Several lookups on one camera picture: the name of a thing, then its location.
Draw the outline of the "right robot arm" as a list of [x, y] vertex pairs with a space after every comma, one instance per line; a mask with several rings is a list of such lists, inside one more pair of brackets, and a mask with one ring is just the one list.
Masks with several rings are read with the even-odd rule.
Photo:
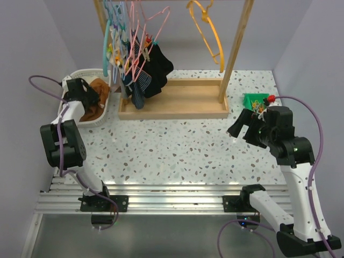
[[238, 137], [243, 126], [246, 143], [269, 148], [286, 181], [292, 215], [287, 214], [260, 184], [242, 187], [239, 204], [246, 211], [262, 214], [276, 232], [278, 246], [286, 257], [312, 255], [340, 249], [341, 240], [328, 228], [319, 203], [311, 169], [315, 166], [312, 145], [295, 136], [293, 113], [286, 106], [269, 106], [262, 114], [243, 109], [228, 128]]

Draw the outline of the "pink wire hanger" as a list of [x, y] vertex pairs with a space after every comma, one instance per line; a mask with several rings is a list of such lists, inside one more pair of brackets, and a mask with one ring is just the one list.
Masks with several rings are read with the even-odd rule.
[[153, 46], [170, 16], [170, 7], [149, 12], [142, 1], [125, 1], [128, 14], [130, 51], [124, 65], [125, 74], [131, 74], [132, 80], [138, 80], [146, 62], [150, 61]]

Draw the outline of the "brown underwear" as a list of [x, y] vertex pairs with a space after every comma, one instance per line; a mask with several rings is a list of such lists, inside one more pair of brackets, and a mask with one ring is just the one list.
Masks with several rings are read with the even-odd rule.
[[93, 121], [98, 119], [104, 112], [105, 105], [97, 104], [89, 107], [81, 117], [80, 122]]

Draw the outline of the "black underwear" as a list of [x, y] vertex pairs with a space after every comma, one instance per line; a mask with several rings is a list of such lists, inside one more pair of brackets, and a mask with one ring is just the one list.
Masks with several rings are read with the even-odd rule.
[[150, 61], [144, 65], [144, 71], [151, 76], [152, 80], [145, 89], [145, 98], [160, 94], [167, 84], [167, 75], [174, 70], [173, 63], [164, 56], [158, 45], [153, 45], [149, 57]]

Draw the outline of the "yellow plastic hanger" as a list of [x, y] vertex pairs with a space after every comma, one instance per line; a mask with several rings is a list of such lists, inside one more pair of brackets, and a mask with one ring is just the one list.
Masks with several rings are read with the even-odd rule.
[[224, 50], [221, 44], [219, 33], [210, 16], [210, 9], [213, 7], [214, 1], [207, 4], [201, 1], [188, 1], [186, 8], [189, 15], [199, 32], [212, 61], [218, 66], [220, 73], [225, 70]]

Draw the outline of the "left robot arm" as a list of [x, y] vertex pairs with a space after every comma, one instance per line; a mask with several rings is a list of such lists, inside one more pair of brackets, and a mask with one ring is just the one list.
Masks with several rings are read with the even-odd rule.
[[40, 128], [47, 161], [59, 169], [60, 177], [74, 178], [83, 191], [80, 201], [91, 211], [118, 212], [104, 182], [87, 164], [87, 150], [78, 129], [86, 110], [98, 103], [99, 94], [83, 78], [66, 80], [65, 86], [57, 118]]

